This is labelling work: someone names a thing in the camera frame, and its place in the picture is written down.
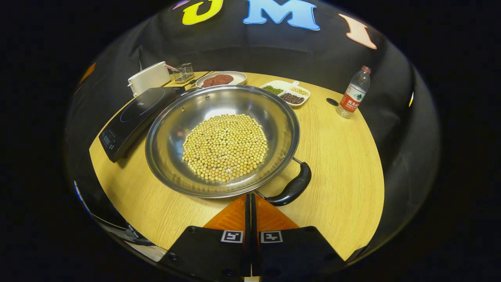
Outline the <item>white divided dish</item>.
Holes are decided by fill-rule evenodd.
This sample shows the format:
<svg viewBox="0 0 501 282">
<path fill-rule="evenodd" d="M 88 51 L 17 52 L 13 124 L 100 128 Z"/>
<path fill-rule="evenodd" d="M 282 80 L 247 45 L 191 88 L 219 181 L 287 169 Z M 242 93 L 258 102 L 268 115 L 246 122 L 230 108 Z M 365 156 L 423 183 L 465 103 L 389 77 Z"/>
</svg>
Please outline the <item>white divided dish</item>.
<svg viewBox="0 0 501 282">
<path fill-rule="evenodd" d="M 302 103 L 302 104 L 299 104 L 299 105 L 294 105 L 294 104 L 290 104 L 290 103 L 287 103 L 288 105 L 290 105 L 290 107 L 300 107 L 301 105 L 303 105 L 307 100 L 308 98 L 310 98 L 311 94 L 309 96 L 304 96 L 304 95 L 301 95 L 299 93 L 296 93 L 294 91 L 291 91 L 291 88 L 293 87 L 301 87 L 301 88 L 304 88 L 302 87 L 300 84 L 299 84 L 299 81 L 294 81 L 294 82 L 286 82 L 286 81 L 283 81 L 283 80 L 273 80 L 273 81 L 270 81 L 268 83 L 265 83 L 261 86 L 261 88 L 265 87 L 266 85 L 271 85 L 275 88 L 281 88 L 283 89 L 283 92 L 279 95 L 277 95 L 279 98 L 280 98 L 280 95 L 284 94 L 284 93 L 291 93 L 293 95 L 297 95 L 297 96 L 302 96 L 305 101 Z"/>
</svg>

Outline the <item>red raw meat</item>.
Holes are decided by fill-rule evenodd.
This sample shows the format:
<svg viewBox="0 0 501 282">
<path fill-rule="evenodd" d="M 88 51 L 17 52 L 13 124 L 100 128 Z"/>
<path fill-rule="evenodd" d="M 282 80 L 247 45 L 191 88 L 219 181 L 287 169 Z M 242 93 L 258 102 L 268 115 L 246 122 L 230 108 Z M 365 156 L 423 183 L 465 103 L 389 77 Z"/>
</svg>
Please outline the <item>red raw meat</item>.
<svg viewBox="0 0 501 282">
<path fill-rule="evenodd" d="M 217 85 L 226 85 L 229 84 L 230 82 L 233 82 L 233 80 L 234 78 L 231 75 L 219 74 L 204 80 L 203 84 L 201 85 L 201 88 L 217 86 Z"/>
</svg>

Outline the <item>white round plate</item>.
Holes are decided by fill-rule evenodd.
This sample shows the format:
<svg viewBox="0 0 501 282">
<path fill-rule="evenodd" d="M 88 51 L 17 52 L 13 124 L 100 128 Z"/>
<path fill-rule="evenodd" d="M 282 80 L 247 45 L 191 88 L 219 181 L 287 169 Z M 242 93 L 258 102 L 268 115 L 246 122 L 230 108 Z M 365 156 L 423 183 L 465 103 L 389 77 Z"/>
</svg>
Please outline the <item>white round plate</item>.
<svg viewBox="0 0 501 282">
<path fill-rule="evenodd" d="M 203 84 L 204 80 L 206 80 L 207 78 L 211 78 L 213 76 L 219 75 L 219 74 L 227 74 L 227 75 L 233 76 L 233 78 L 234 78 L 233 82 L 230 82 L 229 84 L 226 84 L 226 85 L 244 85 L 247 82 L 247 75 L 245 75 L 242 72 L 220 71 L 220 72 L 214 72 L 214 73 L 204 75 L 203 77 L 199 78 L 195 82 L 195 86 L 201 88 L 201 85 Z"/>
</svg>

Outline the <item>clear water bottle red label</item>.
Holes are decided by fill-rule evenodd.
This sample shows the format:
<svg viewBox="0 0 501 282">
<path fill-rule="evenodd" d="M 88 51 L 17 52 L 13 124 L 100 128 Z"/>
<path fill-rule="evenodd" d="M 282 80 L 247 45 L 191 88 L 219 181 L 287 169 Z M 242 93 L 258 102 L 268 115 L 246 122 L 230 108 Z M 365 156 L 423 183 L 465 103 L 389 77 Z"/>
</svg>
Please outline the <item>clear water bottle red label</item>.
<svg viewBox="0 0 501 282">
<path fill-rule="evenodd" d="M 341 117 L 349 119 L 358 109 L 370 88 L 370 74 L 371 69 L 363 65 L 360 71 L 353 75 L 336 109 Z"/>
</svg>

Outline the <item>white toaster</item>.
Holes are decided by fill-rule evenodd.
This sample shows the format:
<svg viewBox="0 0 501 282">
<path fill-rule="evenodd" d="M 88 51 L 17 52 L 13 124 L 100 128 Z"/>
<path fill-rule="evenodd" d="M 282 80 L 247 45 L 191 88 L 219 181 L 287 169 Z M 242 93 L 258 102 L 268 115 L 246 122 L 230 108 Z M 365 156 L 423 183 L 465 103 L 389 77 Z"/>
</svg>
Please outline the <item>white toaster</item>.
<svg viewBox="0 0 501 282">
<path fill-rule="evenodd" d="M 163 87 L 171 80 L 169 69 L 165 61 L 154 64 L 128 78 L 128 87 L 130 87 L 133 96 L 143 94 L 150 88 Z"/>
</svg>

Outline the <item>dark red bean portion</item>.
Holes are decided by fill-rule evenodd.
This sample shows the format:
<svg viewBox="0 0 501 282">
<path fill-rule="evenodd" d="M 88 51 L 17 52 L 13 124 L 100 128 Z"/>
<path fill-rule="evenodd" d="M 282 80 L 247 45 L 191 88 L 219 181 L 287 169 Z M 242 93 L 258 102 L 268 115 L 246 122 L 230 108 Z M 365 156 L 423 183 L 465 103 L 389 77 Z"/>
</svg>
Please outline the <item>dark red bean portion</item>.
<svg viewBox="0 0 501 282">
<path fill-rule="evenodd" d="M 305 101 L 305 99 L 302 96 L 293 95 L 291 93 L 284 93 L 280 95 L 280 98 L 283 99 L 285 102 L 294 105 L 302 104 Z"/>
</svg>

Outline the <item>stainless steel pot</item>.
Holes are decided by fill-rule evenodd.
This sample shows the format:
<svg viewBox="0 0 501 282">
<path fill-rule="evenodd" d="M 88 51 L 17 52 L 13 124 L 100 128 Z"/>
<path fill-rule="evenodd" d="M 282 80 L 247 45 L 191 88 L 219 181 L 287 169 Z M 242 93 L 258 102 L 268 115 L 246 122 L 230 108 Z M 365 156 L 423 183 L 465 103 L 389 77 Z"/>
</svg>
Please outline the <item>stainless steel pot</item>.
<svg viewBox="0 0 501 282">
<path fill-rule="evenodd" d="M 197 177 L 182 160 L 188 134 L 199 123 L 221 114 L 244 114 L 262 126 L 268 141 L 263 162 L 240 179 L 215 183 Z M 199 88 L 179 96 L 153 122 L 145 155 L 155 177 L 168 188 L 204 199 L 233 197 L 263 187 L 295 160 L 299 121 L 277 95 L 247 85 Z"/>
</svg>

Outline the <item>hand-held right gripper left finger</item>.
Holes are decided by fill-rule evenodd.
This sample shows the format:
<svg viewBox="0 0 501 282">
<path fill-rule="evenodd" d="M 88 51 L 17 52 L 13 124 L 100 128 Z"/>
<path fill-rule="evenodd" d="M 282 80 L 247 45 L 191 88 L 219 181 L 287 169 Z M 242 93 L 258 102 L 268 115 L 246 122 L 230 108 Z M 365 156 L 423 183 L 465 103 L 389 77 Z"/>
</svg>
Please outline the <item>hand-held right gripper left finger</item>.
<svg viewBox="0 0 501 282">
<path fill-rule="evenodd" d="M 198 280 L 244 280 L 250 245 L 251 197 L 244 195 L 206 225 L 186 227 L 159 263 Z"/>
</svg>

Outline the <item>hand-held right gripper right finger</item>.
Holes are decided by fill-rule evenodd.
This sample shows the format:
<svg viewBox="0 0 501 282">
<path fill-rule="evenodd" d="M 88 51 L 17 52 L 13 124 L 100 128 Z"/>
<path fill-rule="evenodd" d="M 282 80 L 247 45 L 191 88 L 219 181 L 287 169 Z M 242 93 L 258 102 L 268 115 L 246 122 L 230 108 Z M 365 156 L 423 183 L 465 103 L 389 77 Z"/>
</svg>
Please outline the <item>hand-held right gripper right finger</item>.
<svg viewBox="0 0 501 282">
<path fill-rule="evenodd" d="M 347 265 L 317 227 L 297 226 L 256 194 L 250 227 L 250 272 L 260 280 L 326 280 Z"/>
</svg>

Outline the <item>black induction cooktop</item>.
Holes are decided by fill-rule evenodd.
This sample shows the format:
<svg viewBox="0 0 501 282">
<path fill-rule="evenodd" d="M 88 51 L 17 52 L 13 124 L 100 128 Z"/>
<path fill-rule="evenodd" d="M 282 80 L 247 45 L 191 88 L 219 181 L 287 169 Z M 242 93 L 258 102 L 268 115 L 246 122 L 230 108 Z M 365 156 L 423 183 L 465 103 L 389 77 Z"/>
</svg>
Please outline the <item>black induction cooktop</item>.
<svg viewBox="0 0 501 282">
<path fill-rule="evenodd" d="M 186 91 L 185 87 L 149 88 L 133 98 L 100 132 L 98 138 L 108 159 L 125 158 L 139 136 L 168 105 Z"/>
</svg>

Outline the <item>pile of soybeans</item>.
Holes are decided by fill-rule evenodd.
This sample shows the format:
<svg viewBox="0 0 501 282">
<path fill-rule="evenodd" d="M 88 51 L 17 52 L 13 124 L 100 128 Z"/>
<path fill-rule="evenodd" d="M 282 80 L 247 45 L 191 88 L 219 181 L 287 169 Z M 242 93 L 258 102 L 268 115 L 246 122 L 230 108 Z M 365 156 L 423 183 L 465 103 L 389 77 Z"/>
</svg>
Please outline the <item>pile of soybeans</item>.
<svg viewBox="0 0 501 282">
<path fill-rule="evenodd" d="M 268 153 L 262 126 L 244 114 L 213 116 L 186 137 L 182 161 L 207 181 L 227 182 L 256 170 Z"/>
</svg>

